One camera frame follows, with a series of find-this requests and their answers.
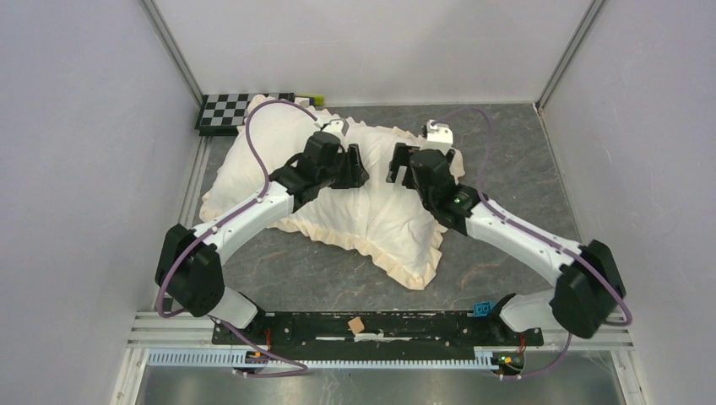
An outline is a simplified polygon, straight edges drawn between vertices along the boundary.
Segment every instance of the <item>blue sticker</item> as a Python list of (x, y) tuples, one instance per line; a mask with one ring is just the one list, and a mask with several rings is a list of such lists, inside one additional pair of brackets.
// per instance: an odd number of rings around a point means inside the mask
[(475, 316), (487, 316), (487, 314), (492, 308), (495, 307), (496, 304), (497, 303), (495, 301), (478, 302), (477, 304), (473, 305), (473, 312), (475, 313)]

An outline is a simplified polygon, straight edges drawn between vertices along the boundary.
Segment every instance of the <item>marbled gray surface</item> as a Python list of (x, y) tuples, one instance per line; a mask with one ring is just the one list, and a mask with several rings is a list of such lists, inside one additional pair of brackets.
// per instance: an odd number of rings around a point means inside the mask
[[(371, 126), (418, 133), (428, 119), (461, 105), (328, 108)], [(506, 210), (556, 235), (577, 238), (549, 145), (531, 105), (483, 105), (496, 124), (497, 143), (486, 167), (483, 191)], [(485, 155), (486, 127), (475, 113), (449, 122), (473, 186)], [(204, 194), (234, 138), (214, 138), (202, 184)], [(444, 235), (437, 276), (423, 291), (408, 290), (356, 251), (312, 242), (300, 233), (266, 229), (225, 265), (227, 285), (274, 311), (471, 309), (482, 300), (549, 287), (537, 273), (486, 243), (454, 231)]]

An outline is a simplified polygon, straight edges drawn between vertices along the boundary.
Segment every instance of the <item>fabric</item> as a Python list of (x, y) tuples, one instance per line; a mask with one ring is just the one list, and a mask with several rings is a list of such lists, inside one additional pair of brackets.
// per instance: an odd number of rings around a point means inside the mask
[[(252, 111), (270, 98), (257, 95), (248, 106)], [(311, 112), (331, 116), (326, 111)], [(356, 249), (408, 289), (424, 289), (436, 275), (444, 227), (421, 205), (415, 190), (385, 181), (396, 143), (421, 145), (424, 138), (399, 128), (369, 127), (347, 118), (350, 128), (343, 141), (357, 143), (370, 180), (359, 189), (322, 189), (318, 198), (296, 213), (281, 219), (275, 228), (301, 232), (312, 240)], [(200, 218), (209, 221), (247, 198), (263, 181), (258, 164), (248, 148), (242, 128), (219, 168), (216, 181), (203, 197)], [(268, 172), (285, 164), (303, 150), (317, 128), (302, 111), (290, 105), (268, 105), (252, 121), (252, 141)], [(457, 151), (451, 166), (454, 176), (464, 175), (463, 159)]]

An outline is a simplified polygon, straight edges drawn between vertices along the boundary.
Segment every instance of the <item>checkered pattern board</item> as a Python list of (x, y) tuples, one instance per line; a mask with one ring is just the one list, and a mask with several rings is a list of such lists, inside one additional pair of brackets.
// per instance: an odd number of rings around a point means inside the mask
[[(243, 125), (248, 116), (247, 107), (253, 94), (209, 94), (203, 97), (203, 104), (195, 129), (202, 136), (237, 135), (236, 126)], [(293, 93), (263, 93), (263, 95), (293, 101)]]

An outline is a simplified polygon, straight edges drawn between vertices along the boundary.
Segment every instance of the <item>purple cable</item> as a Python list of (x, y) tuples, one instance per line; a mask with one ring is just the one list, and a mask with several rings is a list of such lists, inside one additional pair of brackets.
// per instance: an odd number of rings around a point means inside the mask
[[(246, 131), (245, 131), (246, 132), (246, 140), (248, 143), (248, 148), (251, 150), (251, 154), (256, 159), (256, 162), (258, 163), (258, 166), (261, 168), (261, 171), (263, 173), (263, 187), (261, 188), (261, 191), (258, 193), (258, 196), (256, 198), (254, 198), (253, 200), (240, 206), (239, 208), (236, 209), (236, 211), (230, 213), (229, 215), (226, 215), (226, 217), (224, 219), (217, 222), (216, 226), (215, 226), (216, 229), (221, 228), (227, 222), (236, 218), (238, 215), (241, 215), (242, 213), (246, 212), (246, 210), (248, 210), (249, 208), (251, 208), (253, 205), (255, 205), (258, 202), (257, 198), (262, 198), (263, 196), (266, 195), (266, 192), (269, 190), (269, 172), (266, 170), (266, 165), (263, 163), (263, 160), (261, 160), (261, 157), (258, 155), (256, 148), (254, 148), (254, 146), (253, 146), (249, 127), (251, 126), (250, 124), (251, 124), (251, 120), (253, 119), (253, 116), (259, 110), (264, 108), (266, 105), (272, 105), (272, 104), (291, 105), (291, 106), (305, 112), (314, 121), (317, 120), (316, 116), (314, 116), (309, 110), (307, 110), (306, 108), (304, 108), (298, 104), (291, 103), (288, 100), (264, 101), (260, 105), (257, 105), (257, 107), (253, 109), (253, 111), (251, 111), (251, 113), (248, 115), (247, 120), (246, 120)], [(196, 248), (198, 246), (198, 244), (200, 244), (203, 240), (208, 238), (209, 235), (212, 235), (213, 233), (214, 233), (214, 231), (212, 229), (207, 229), (199, 237), (197, 237), (197, 239), (195, 239), (191, 244), (189, 244), (189, 246), (187, 246), (187, 248), (184, 249), (184, 251), (176, 258), (174, 263), (172, 263), (172, 265), (169, 269), (169, 272), (167, 272), (167, 274), (164, 276), (164, 281), (162, 282), (162, 284), (160, 286), (159, 293), (157, 294), (157, 299), (156, 299), (157, 313), (162, 318), (171, 318), (171, 317), (179, 315), (185, 311), (183, 308), (181, 308), (180, 310), (174, 310), (172, 312), (164, 312), (164, 296), (166, 294), (166, 289), (169, 287), (169, 282), (171, 281), (171, 278), (174, 277), (174, 273), (176, 273), (176, 270), (179, 268), (179, 265), (182, 262), (184, 262), (184, 260), (187, 258), (187, 256), (189, 256), (189, 254), (194, 250), (194, 248)], [(221, 323), (224, 324), (227, 328), (229, 328), (229, 330), (231, 330), (235, 335), (237, 335), (243, 342), (245, 342), (246, 344), (248, 344), (249, 346), (251, 346), (252, 348), (257, 350), (258, 352), (266, 354), (267, 356), (269, 356), (273, 359), (284, 361), (288, 364), (296, 365), (296, 366), (302, 368), (302, 370), (286, 371), (286, 372), (282, 372), (282, 373), (262, 375), (262, 377), (281, 377), (281, 376), (288, 376), (288, 375), (296, 375), (296, 374), (305, 372), (308, 369), (304, 364), (296, 363), (293, 360), (284, 359), (282, 357), (276, 356), (275, 354), (270, 354), (269, 352), (264, 351), (263, 349), (259, 348), (258, 346), (251, 343), (248, 339), (246, 339), (246, 337), (243, 336), (241, 334), (241, 332), (239, 332), (239, 330), (236, 329), (235, 327), (233, 327), (229, 322), (221, 321)]]
[[(510, 224), (514, 228), (517, 228), (518, 230), (523, 231), (525, 234), (532, 236), (536, 240), (544, 242), (548, 246), (556, 249), (558, 252), (564, 252), (566, 255), (570, 256), (572, 259), (576, 260), (579, 264), (584, 266), (584, 268), (586, 268), (597, 279), (597, 281), (599, 281), (599, 283), (602, 284), (602, 286), (607, 290), (609, 295), (611, 295), (611, 298), (614, 299), (614, 301), (619, 305), (621, 310), (624, 312), (624, 322), (606, 321), (605, 324), (611, 325), (611, 326), (617, 326), (617, 327), (625, 327), (625, 326), (631, 325), (632, 324), (632, 312), (629, 310), (629, 307), (627, 307), (627, 304), (619, 296), (619, 293), (617, 293), (616, 290), (609, 284), (609, 282), (607, 282), (606, 279), (601, 274), (599, 274), (599, 272), (597, 271), (596, 268), (594, 268), (594, 266), (592, 266), (589, 262), (584, 260), (577, 253), (565, 248), (564, 246), (560, 245), (559, 243), (556, 243), (555, 241), (551, 240), (550, 238), (547, 238), (546, 236), (540, 234), (539, 232), (537, 232), (535, 230), (531, 230), (530, 228), (528, 228), (516, 221), (513, 221), (512, 219), (509, 219), (507, 217), (507, 215), (501, 213), (497, 208), (493, 207), (490, 204), (490, 202), (485, 197), (485, 194), (483, 194), (482, 191), (480, 190), (482, 188), (482, 179), (485, 178), (485, 176), (484, 176), (485, 167), (487, 166), (487, 162), (490, 160), (490, 152), (491, 152), (490, 142), (493, 141), (495, 138), (495, 126), (492, 123), (492, 118), (490, 117), (490, 114), (488, 114), (487, 111), (485, 111), (485, 109), (483, 109), (483, 108), (480, 108), (480, 107), (477, 107), (474, 105), (469, 105), (469, 106), (466, 106), (459, 110), (449, 112), (446, 115), (435, 120), (435, 122), (445, 122), (447, 119), (449, 119), (453, 116), (456, 116), (457, 114), (461, 114), (465, 111), (477, 111), (487, 121), (488, 142), (485, 146), (485, 158), (482, 160), (482, 165), (480, 166), (480, 172), (478, 173), (478, 180), (477, 180), (477, 195), (480, 198), (480, 202), (485, 204), (485, 207), (487, 207), (487, 209), (489, 209), (490, 212), (492, 212), (492, 214), (494, 216), (496, 216), (497, 218), (499, 218), (501, 221), (504, 221), (506, 224)], [(565, 342), (564, 348), (562, 349), (562, 351), (559, 353), (559, 355), (557, 356), (555, 361), (553, 361), (546, 367), (536, 370), (536, 371), (531, 371), (531, 372), (529, 372), (525, 375), (521, 375), (519, 377), (504, 376), (503, 378), (506, 378), (508, 380), (519, 380), (524, 377), (540, 375), (540, 374), (545, 373), (549, 370), (552, 370), (555, 366), (557, 366), (564, 360), (565, 356), (567, 355), (567, 350), (569, 349), (569, 344), (571, 342), (572, 342), (572, 334), (569, 333), (567, 335), (567, 341)]]

